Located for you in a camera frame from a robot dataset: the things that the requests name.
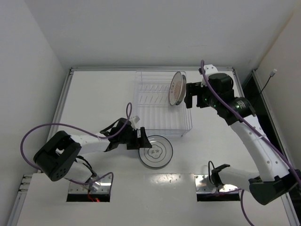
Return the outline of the orange sunburst plate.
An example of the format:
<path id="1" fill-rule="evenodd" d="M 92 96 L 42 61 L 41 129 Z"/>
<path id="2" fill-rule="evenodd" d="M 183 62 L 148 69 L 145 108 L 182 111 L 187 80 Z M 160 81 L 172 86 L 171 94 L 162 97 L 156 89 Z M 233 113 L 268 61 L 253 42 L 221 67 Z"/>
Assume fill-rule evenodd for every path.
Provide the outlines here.
<path id="1" fill-rule="evenodd" d="M 168 100 L 171 106 L 174 106 L 178 100 L 179 94 L 182 89 L 182 73 L 176 72 L 170 83 Z"/>

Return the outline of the black rimmed clover plate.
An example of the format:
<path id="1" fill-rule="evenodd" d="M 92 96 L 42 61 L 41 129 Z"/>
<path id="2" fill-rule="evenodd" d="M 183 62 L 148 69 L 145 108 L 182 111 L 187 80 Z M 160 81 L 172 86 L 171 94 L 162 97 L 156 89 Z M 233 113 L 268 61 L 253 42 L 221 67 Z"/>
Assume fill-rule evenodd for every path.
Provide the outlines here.
<path id="1" fill-rule="evenodd" d="M 148 168 L 161 169 L 166 167 L 171 161 L 174 150 L 170 141 L 159 135 L 148 137 L 151 148 L 140 148 L 139 158 Z"/>

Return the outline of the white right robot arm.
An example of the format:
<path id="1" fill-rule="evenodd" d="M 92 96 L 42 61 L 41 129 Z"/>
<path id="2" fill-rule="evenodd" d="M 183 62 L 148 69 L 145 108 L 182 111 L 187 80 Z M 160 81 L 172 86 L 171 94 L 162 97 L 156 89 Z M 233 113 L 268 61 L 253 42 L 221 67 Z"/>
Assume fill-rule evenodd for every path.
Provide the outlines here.
<path id="1" fill-rule="evenodd" d="M 238 135 L 258 171 L 238 170 L 229 164 L 212 169 L 209 181 L 220 188 L 234 185 L 250 192 L 261 205 L 266 205 L 297 186 L 301 172 L 292 170 L 270 146 L 260 127 L 255 110 L 245 97 L 236 97 L 233 79 L 225 73 L 209 75 L 206 81 L 187 83 L 184 102 L 192 108 L 192 98 L 197 97 L 197 107 L 212 107 Z"/>

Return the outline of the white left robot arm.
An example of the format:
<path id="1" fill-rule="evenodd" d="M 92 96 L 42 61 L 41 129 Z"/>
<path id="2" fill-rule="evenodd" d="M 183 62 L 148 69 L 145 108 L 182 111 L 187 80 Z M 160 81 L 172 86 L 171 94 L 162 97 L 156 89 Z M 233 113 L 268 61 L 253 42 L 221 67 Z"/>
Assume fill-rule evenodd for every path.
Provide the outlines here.
<path id="1" fill-rule="evenodd" d="M 62 178 L 80 185 L 89 185 L 99 177 L 85 161 L 78 162 L 85 153 L 109 152 L 119 145 L 127 150 L 152 148 L 145 128 L 135 128 L 137 117 L 120 118 L 96 134 L 69 135 L 55 133 L 35 154 L 33 160 L 51 181 Z"/>

